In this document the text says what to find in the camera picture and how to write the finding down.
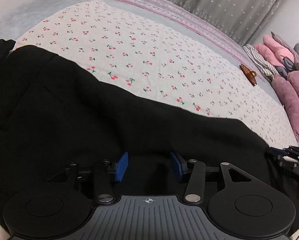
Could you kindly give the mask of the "black pants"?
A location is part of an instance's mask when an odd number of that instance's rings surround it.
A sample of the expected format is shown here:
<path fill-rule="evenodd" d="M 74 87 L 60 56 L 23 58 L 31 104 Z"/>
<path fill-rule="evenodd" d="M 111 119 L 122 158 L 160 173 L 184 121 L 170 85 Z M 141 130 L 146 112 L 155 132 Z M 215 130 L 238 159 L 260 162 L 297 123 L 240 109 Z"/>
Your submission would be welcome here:
<path fill-rule="evenodd" d="M 0 39 L 0 226 L 10 239 L 275 239 L 295 183 L 256 133 Z M 127 152 L 121 182 L 115 164 Z M 176 176 L 172 153 L 187 162 Z"/>

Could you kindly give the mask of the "mauve folded quilt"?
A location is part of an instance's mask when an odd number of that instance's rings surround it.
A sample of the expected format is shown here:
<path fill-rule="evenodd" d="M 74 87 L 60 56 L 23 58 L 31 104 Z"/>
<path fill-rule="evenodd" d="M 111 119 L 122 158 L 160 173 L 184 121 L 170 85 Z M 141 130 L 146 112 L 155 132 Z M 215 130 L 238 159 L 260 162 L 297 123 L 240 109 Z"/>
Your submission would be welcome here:
<path fill-rule="evenodd" d="M 286 79 L 282 76 L 275 76 L 271 84 L 284 106 L 296 140 L 299 142 L 299 55 L 294 47 L 289 46 L 281 37 L 273 32 L 271 36 L 288 48 L 295 57 L 296 70 L 290 72 Z"/>

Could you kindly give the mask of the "striped folded cloth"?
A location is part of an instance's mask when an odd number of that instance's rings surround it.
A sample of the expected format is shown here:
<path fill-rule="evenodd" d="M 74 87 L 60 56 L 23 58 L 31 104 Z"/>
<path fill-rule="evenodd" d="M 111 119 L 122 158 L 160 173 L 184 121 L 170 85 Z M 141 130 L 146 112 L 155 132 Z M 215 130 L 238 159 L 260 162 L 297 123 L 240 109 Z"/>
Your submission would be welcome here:
<path fill-rule="evenodd" d="M 270 64 L 252 45 L 244 45 L 243 49 L 264 78 L 271 83 L 274 77 L 278 75 L 276 68 Z"/>

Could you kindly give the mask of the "brown hair claw clip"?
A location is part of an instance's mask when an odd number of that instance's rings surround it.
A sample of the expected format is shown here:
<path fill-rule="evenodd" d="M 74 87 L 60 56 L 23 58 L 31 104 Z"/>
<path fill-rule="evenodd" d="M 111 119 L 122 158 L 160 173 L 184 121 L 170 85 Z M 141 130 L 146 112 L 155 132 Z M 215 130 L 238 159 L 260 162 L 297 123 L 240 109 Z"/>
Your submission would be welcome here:
<path fill-rule="evenodd" d="M 248 67 L 246 67 L 243 64 L 240 64 L 239 67 L 240 67 L 241 71 L 244 73 L 245 77 L 249 80 L 249 82 L 253 86 L 256 86 L 257 85 L 257 81 L 256 81 L 257 73 L 253 70 L 250 70 Z"/>

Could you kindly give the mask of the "pink and grey folded clothes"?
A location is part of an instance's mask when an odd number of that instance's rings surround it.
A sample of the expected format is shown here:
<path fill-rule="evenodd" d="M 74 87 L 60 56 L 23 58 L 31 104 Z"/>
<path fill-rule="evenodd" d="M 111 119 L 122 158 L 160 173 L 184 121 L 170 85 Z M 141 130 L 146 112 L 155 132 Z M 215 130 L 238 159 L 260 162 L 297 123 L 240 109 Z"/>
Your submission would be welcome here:
<path fill-rule="evenodd" d="M 271 35 L 263 36 L 263 43 L 254 45 L 254 48 L 285 79 L 290 72 L 296 70 L 295 57 L 292 52 Z"/>

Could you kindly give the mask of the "cherry print bed sheet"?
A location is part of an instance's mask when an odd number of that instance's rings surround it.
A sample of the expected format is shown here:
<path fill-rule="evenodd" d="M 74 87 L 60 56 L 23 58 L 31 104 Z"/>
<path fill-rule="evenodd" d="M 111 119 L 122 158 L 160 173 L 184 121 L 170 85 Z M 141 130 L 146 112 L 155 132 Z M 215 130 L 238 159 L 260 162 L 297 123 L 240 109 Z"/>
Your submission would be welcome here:
<path fill-rule="evenodd" d="M 103 1 L 62 9 L 13 41 L 15 49 L 58 54 L 135 96 L 241 121 L 270 148 L 295 142 L 282 106 L 236 65 L 191 37 Z"/>

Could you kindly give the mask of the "pink striped blanket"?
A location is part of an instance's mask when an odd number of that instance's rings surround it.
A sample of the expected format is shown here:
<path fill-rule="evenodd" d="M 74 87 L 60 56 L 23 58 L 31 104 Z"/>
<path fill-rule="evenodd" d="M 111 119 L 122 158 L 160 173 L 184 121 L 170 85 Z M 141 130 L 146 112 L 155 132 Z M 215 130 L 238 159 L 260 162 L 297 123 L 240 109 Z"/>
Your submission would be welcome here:
<path fill-rule="evenodd" d="M 244 49 L 205 20 L 167 0 L 115 0 L 163 16 L 200 35 L 250 70 L 258 70 Z"/>

